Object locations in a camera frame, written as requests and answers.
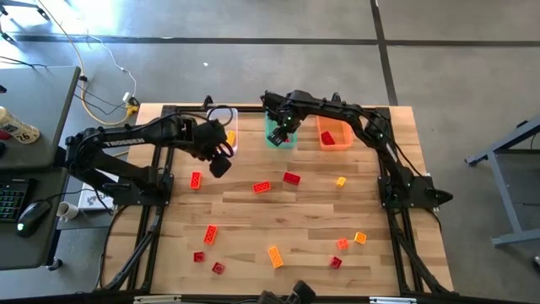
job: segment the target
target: lego brick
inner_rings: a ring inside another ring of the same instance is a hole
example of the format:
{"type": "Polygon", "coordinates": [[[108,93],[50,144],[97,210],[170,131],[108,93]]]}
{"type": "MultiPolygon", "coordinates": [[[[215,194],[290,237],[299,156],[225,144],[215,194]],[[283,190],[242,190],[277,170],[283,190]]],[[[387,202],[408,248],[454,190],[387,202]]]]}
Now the lego brick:
{"type": "Polygon", "coordinates": [[[344,250],[348,248],[348,242],[346,238],[337,240],[337,247],[339,250],[344,250]]]}
{"type": "Polygon", "coordinates": [[[336,186],[343,187],[345,186],[345,182],[347,181],[347,178],[340,176],[336,181],[336,186]]]}
{"type": "Polygon", "coordinates": [[[263,193],[265,191],[270,190],[270,182],[259,182],[255,185],[253,185],[253,192],[254,193],[263,193]]]}
{"type": "Polygon", "coordinates": [[[300,183],[300,176],[285,172],[285,174],[283,175],[283,181],[292,183],[293,185],[298,185],[300,183]]]}
{"type": "Polygon", "coordinates": [[[212,271],[216,274],[222,274],[225,271],[225,266],[216,262],[212,267],[212,271]]]}
{"type": "Polygon", "coordinates": [[[270,256],[270,260],[272,261],[274,268],[284,265],[284,261],[281,259],[281,255],[279,255],[279,250],[277,247],[270,247],[268,249],[268,255],[270,256]]]}
{"type": "Polygon", "coordinates": [[[339,258],[333,257],[332,261],[330,261],[330,266],[333,269],[338,269],[339,266],[341,266],[341,263],[342,263],[342,260],[340,260],[339,258]]]}
{"type": "Polygon", "coordinates": [[[235,143],[235,139],[236,139],[236,132],[235,131],[228,131],[227,132],[227,144],[229,144],[229,146],[233,146],[233,144],[235,143]]]}
{"type": "Polygon", "coordinates": [[[203,174],[201,172],[194,171],[192,172],[192,182],[191,187],[192,189],[199,189],[201,187],[201,177],[203,174]]]}
{"type": "Polygon", "coordinates": [[[193,253],[193,262],[195,262],[195,263],[204,262],[204,252],[195,252],[195,253],[193,253]]]}
{"type": "Polygon", "coordinates": [[[208,228],[206,229],[206,235],[204,236],[204,242],[208,245],[212,245],[213,240],[215,240],[217,234],[218,227],[214,225],[208,225],[208,228]]]}
{"type": "Polygon", "coordinates": [[[332,138],[332,135],[330,135],[330,132],[328,131],[321,133],[321,140],[322,140],[322,143],[325,145],[336,144],[336,142],[334,141],[334,138],[332,138]]]}
{"type": "Polygon", "coordinates": [[[365,240],[368,238],[367,235],[365,235],[362,232],[356,232],[356,235],[354,236],[354,241],[358,242],[360,244],[365,244],[365,240]]]}

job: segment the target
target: white cup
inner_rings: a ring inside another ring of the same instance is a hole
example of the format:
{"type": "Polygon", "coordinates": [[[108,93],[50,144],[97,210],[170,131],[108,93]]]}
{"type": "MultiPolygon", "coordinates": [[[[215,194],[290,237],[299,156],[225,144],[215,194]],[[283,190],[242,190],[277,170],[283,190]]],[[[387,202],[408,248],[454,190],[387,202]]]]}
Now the white cup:
{"type": "Polygon", "coordinates": [[[57,216],[60,220],[68,221],[78,214],[78,208],[68,202],[60,202],[58,205],[57,216]]]}

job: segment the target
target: teal bin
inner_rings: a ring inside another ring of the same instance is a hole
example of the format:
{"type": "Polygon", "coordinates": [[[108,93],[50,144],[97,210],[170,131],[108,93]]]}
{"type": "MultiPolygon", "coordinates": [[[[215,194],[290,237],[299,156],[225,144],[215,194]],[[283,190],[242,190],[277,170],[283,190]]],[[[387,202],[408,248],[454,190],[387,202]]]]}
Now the teal bin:
{"type": "Polygon", "coordinates": [[[275,121],[272,121],[268,119],[268,113],[264,114],[264,140],[267,141],[267,146],[269,148],[278,148],[278,149],[292,149],[296,145],[296,141],[298,140],[298,136],[296,133],[289,134],[289,142],[288,143],[281,143],[279,147],[276,147],[274,144],[272,144],[267,136],[270,134],[278,124],[275,121]]]}

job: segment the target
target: keyboard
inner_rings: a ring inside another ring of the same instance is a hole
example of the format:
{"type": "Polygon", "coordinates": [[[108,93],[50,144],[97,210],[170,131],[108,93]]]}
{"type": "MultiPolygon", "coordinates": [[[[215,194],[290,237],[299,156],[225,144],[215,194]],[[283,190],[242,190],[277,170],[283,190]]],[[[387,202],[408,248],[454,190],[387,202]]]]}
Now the keyboard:
{"type": "Polygon", "coordinates": [[[30,180],[12,178],[0,181],[0,223],[14,223],[26,207],[30,180]]]}

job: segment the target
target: white cable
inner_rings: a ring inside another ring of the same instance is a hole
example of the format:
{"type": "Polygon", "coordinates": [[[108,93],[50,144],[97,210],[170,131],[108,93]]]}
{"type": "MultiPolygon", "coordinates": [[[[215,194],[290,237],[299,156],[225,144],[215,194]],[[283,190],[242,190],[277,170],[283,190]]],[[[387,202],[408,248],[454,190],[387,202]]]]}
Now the white cable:
{"type": "Polygon", "coordinates": [[[129,74],[129,77],[131,77],[133,79],[133,94],[132,94],[132,96],[135,97],[135,94],[137,93],[137,80],[133,77],[132,72],[130,70],[128,70],[127,68],[121,67],[118,64],[118,62],[116,62],[115,56],[112,54],[112,51],[107,46],[105,46],[105,43],[103,43],[103,41],[100,38],[89,35],[88,31],[87,31],[86,35],[88,37],[94,39],[94,40],[99,41],[101,43],[101,46],[103,46],[103,48],[106,49],[107,51],[109,51],[109,54],[111,54],[112,61],[114,62],[116,67],[119,68],[122,72],[127,72],[129,74]]]}
{"type": "MultiPolygon", "coordinates": [[[[71,46],[73,46],[73,49],[75,50],[75,52],[77,53],[77,57],[78,57],[78,62],[79,64],[81,65],[81,76],[84,76],[84,63],[83,63],[83,59],[81,58],[81,55],[80,53],[78,52],[78,48],[75,46],[75,44],[73,43],[73,41],[71,40],[71,37],[68,35],[68,33],[63,29],[63,27],[60,25],[60,23],[57,21],[56,18],[54,18],[54,16],[51,14],[51,12],[49,11],[49,9],[47,9],[47,6],[45,6],[45,4],[43,4],[43,2],[41,0],[37,0],[41,6],[43,7],[43,9],[45,9],[45,11],[47,12],[47,14],[51,17],[51,19],[54,21],[54,23],[56,23],[58,25],[58,27],[60,28],[60,30],[62,30],[62,32],[64,33],[64,35],[66,36],[66,38],[69,40],[69,43],[71,43],[71,46]]],[[[86,106],[86,101],[85,101],[85,96],[86,96],[86,81],[83,81],[82,82],[82,85],[83,87],[83,91],[81,92],[81,103],[83,104],[83,108],[86,110],[86,112],[92,117],[94,118],[94,120],[96,120],[97,122],[101,123],[102,125],[105,125],[105,126],[115,126],[115,125],[118,125],[118,124],[121,124],[123,122],[125,122],[129,117],[129,113],[128,111],[126,111],[126,115],[124,116],[124,118],[122,118],[120,121],[118,122],[104,122],[102,121],[101,119],[99,119],[96,115],[94,115],[90,109],[86,106]]]]}

